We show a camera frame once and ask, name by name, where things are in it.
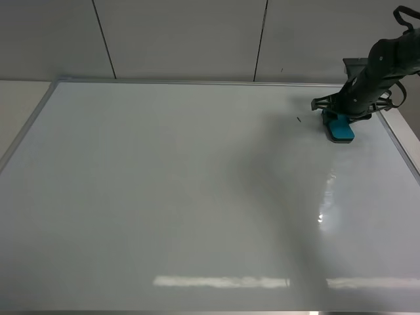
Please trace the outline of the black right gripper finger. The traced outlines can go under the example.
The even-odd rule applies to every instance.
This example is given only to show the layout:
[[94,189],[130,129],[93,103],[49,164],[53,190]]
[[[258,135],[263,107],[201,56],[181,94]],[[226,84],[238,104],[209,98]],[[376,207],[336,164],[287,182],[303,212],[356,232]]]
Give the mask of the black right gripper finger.
[[375,104],[373,105],[374,112],[380,111],[389,111],[393,109],[393,101],[390,95],[384,94],[382,97],[379,97]]
[[321,98],[314,98],[311,101],[311,110],[325,110],[327,112],[337,111],[337,96],[328,95]]

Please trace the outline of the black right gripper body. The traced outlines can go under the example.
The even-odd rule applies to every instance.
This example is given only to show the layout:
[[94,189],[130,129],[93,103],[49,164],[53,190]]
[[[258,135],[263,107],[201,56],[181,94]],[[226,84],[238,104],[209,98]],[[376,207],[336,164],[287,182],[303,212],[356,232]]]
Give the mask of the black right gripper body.
[[398,75],[375,76],[361,71],[352,81],[333,95],[337,96],[337,115],[344,115],[351,121],[369,119],[374,113],[373,105],[379,97],[391,95],[390,88],[399,84]]

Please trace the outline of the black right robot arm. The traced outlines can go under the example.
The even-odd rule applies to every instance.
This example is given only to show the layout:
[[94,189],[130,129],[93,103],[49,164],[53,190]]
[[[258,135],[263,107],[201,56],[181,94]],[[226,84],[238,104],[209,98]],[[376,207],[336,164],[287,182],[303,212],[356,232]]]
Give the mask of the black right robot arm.
[[313,99],[313,110],[358,121],[381,110],[399,108],[391,99],[390,88],[396,85],[402,92],[401,103],[406,101],[407,91],[400,80],[419,75],[419,30],[396,39],[381,39],[367,58],[344,58],[343,62],[346,83],[337,93]]

